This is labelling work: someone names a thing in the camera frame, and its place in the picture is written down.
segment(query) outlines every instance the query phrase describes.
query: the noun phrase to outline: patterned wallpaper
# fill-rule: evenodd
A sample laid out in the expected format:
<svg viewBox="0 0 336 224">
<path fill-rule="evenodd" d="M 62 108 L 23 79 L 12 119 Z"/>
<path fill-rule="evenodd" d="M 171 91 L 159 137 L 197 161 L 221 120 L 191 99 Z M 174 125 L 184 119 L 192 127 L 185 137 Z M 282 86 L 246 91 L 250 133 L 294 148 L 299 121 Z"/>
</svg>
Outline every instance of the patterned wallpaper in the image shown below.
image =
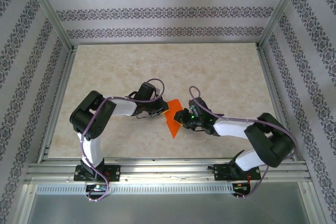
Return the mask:
<svg viewBox="0 0 336 224">
<path fill-rule="evenodd" d="M 50 0 L 73 44 L 257 42 L 279 0 Z"/>
<path fill-rule="evenodd" d="M 11 223 L 68 54 L 37 0 L 0 0 L 0 30 L 0 223 Z"/>
<path fill-rule="evenodd" d="M 291 0 L 265 48 L 290 130 L 336 223 L 335 0 Z"/>
</svg>

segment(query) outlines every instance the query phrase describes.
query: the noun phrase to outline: beige floor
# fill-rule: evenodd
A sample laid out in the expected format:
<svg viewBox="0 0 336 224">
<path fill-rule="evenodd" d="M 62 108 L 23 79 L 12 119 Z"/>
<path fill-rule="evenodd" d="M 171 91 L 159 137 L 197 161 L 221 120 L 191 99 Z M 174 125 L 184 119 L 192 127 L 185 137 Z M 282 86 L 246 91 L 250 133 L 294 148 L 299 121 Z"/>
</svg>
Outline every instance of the beige floor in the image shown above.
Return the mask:
<svg viewBox="0 0 336 224">
<path fill-rule="evenodd" d="M 164 100 L 179 99 L 184 108 L 191 98 L 188 88 L 195 85 L 216 113 L 248 118 L 274 114 L 254 44 L 83 45 L 76 53 L 49 157 L 81 156 L 69 117 L 91 90 L 124 96 L 150 78 L 164 81 Z M 101 138 L 104 157 L 232 157 L 251 148 L 248 140 L 184 128 L 173 139 L 165 116 L 113 117 Z"/>
</svg>

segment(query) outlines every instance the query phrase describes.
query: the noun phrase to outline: orange object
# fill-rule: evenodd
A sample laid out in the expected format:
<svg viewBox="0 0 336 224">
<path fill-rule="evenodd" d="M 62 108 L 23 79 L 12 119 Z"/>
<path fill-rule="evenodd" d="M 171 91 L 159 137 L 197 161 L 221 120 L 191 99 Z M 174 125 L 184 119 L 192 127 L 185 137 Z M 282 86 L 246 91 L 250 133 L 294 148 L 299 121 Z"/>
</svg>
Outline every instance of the orange object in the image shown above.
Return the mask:
<svg viewBox="0 0 336 224">
<path fill-rule="evenodd" d="M 168 102 L 169 110 L 164 113 L 168 128 L 172 133 L 173 138 L 176 137 L 181 125 L 174 120 L 174 115 L 177 111 L 183 110 L 182 105 L 178 99 Z"/>
</svg>

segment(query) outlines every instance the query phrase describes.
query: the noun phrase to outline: robotic arm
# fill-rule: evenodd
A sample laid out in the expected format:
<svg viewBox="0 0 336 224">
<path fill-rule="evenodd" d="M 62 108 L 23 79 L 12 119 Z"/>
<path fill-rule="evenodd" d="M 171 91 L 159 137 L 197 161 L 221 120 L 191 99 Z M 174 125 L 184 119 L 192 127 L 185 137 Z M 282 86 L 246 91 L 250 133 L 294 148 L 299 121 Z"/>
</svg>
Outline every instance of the robotic arm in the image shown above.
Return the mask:
<svg viewBox="0 0 336 224">
<path fill-rule="evenodd" d="M 201 97 L 195 98 L 203 107 L 208 109 Z M 230 162 L 232 178 L 254 167 L 268 165 L 277 167 L 294 149 L 295 144 L 288 135 L 271 126 L 261 123 L 231 122 L 219 119 L 203 110 L 194 100 L 189 101 L 190 111 L 184 109 L 175 114 L 174 120 L 187 129 L 197 131 L 201 128 L 206 134 L 214 136 L 235 136 L 248 139 L 253 149 L 238 153 Z M 259 121 L 268 122 L 283 128 L 283 126 L 269 113 L 258 117 Z"/>
<path fill-rule="evenodd" d="M 148 82 L 144 82 L 138 92 L 134 91 L 127 96 L 129 100 L 116 97 L 105 102 L 83 138 L 83 153 L 85 153 L 85 156 L 81 159 L 81 166 L 85 173 L 85 178 L 88 177 L 91 180 L 102 179 L 91 166 L 102 174 L 107 172 L 100 149 L 100 135 L 111 116 L 138 116 L 145 111 L 150 117 L 155 117 L 169 109 L 168 104 L 162 97 L 153 102 L 142 102 L 151 100 L 153 96 L 158 97 L 157 88 Z M 105 98 L 102 94 L 97 91 L 91 91 L 71 114 L 70 123 L 80 139 L 82 139 L 82 133 L 93 117 L 92 111 L 96 111 L 104 100 Z"/>
</svg>

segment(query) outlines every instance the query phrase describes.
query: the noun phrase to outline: black bracket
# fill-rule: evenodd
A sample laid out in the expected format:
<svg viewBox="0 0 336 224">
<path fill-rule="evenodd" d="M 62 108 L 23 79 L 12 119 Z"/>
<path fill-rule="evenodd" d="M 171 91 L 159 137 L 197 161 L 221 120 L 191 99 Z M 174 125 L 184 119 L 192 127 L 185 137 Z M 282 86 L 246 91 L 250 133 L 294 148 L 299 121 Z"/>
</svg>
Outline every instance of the black bracket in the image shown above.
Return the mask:
<svg viewBox="0 0 336 224">
<path fill-rule="evenodd" d="M 109 182 L 119 182 L 120 180 L 120 165 L 104 165 L 104 176 Z M 82 165 L 77 165 L 74 174 L 74 181 L 80 182 L 104 182 L 100 176 L 94 178 Z"/>
<path fill-rule="evenodd" d="M 232 176 L 230 167 L 231 164 L 215 164 L 213 166 L 208 166 L 208 169 L 214 172 L 215 181 L 248 180 L 248 174 L 251 176 L 251 180 L 261 179 L 259 167 L 254 167 L 245 173 L 241 173 L 238 177 Z"/>
</svg>

